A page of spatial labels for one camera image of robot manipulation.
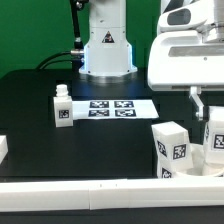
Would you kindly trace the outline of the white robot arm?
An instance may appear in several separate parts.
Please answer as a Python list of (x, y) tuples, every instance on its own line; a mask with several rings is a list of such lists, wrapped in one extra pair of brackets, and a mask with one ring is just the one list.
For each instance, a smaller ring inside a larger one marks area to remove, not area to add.
[[(80, 73), (104, 82), (135, 72), (126, 0), (90, 0), (89, 21)], [(209, 115), (199, 95), (224, 90), (224, 0), (161, 0), (147, 82), (154, 91), (187, 91), (197, 118)]]

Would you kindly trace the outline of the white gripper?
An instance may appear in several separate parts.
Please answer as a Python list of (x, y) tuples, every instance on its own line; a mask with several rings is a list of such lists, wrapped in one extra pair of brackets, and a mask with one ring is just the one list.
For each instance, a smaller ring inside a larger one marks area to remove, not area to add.
[(186, 91), (196, 108), (199, 121), (204, 118), (201, 89), (224, 89), (224, 42), (203, 43), (194, 30), (166, 32), (151, 46), (148, 85), (154, 91)]

